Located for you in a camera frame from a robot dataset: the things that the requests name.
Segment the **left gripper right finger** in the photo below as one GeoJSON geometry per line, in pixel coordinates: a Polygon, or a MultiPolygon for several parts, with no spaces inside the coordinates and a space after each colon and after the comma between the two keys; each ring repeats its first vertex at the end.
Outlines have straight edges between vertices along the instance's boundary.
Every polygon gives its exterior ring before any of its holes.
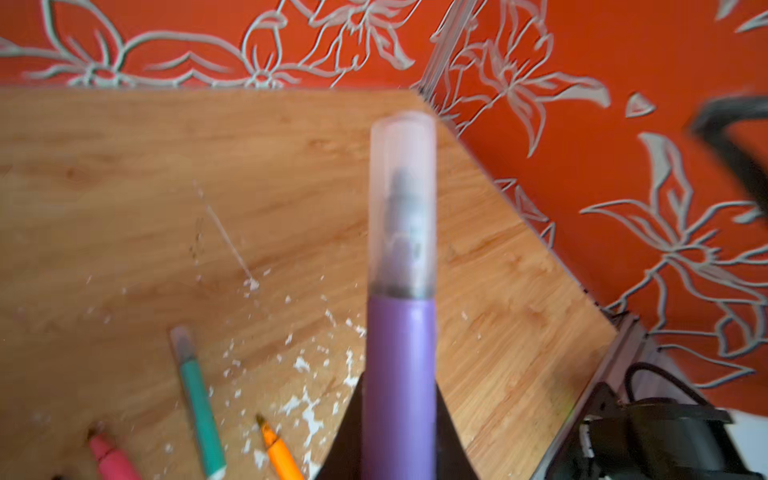
{"type": "Polygon", "coordinates": [[[436,398],[436,479],[478,480],[439,386],[436,398]]]}

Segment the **clear pen cap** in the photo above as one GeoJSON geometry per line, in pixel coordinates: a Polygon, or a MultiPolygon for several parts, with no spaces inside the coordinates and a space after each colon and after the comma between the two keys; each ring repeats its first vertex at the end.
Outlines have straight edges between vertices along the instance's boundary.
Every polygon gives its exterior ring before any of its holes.
{"type": "Polygon", "coordinates": [[[183,365],[196,357],[194,339],[187,327],[173,327],[169,331],[169,340],[178,365],[183,365]]]}
{"type": "Polygon", "coordinates": [[[436,124],[403,111],[370,132],[369,292],[430,299],[437,277],[436,124]]]}

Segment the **green marker pen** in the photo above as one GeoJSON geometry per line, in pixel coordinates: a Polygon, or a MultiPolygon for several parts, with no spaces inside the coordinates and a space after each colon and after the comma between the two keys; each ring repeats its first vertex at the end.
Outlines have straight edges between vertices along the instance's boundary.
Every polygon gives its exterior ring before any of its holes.
{"type": "Polygon", "coordinates": [[[197,355],[183,365],[177,364],[177,367],[191,413],[197,451],[204,475],[207,479],[224,479],[227,461],[197,355]]]}

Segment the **purple marker pen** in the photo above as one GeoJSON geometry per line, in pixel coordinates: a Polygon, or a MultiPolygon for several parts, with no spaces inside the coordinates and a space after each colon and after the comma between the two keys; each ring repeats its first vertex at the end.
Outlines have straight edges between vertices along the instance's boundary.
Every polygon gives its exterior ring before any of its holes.
{"type": "Polygon", "coordinates": [[[437,475],[436,306],[372,295],[362,377],[363,479],[437,475]]]}

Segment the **orange marker pen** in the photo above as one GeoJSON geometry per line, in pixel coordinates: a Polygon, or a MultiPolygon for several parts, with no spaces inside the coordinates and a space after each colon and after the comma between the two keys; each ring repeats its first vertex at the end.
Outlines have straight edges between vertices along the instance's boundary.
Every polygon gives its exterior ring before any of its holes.
{"type": "Polygon", "coordinates": [[[257,413],[255,418],[267,456],[278,478],[280,480],[303,480],[304,476],[282,438],[262,414],[257,413]]]}

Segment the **pink marker pen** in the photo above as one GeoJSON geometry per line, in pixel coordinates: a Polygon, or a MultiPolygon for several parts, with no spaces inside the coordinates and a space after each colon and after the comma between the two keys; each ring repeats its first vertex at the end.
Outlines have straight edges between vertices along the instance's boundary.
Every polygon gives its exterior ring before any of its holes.
{"type": "Polygon", "coordinates": [[[104,480],[141,480],[136,467],[128,456],[102,433],[90,429],[88,446],[97,463],[97,469],[104,480]]]}

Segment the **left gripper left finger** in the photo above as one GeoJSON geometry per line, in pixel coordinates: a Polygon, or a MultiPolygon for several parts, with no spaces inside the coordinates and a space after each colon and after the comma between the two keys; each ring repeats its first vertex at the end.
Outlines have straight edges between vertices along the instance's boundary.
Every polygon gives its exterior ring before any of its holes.
{"type": "Polygon", "coordinates": [[[364,375],[350,398],[344,417],[315,480],[359,480],[362,457],[364,375]]]}

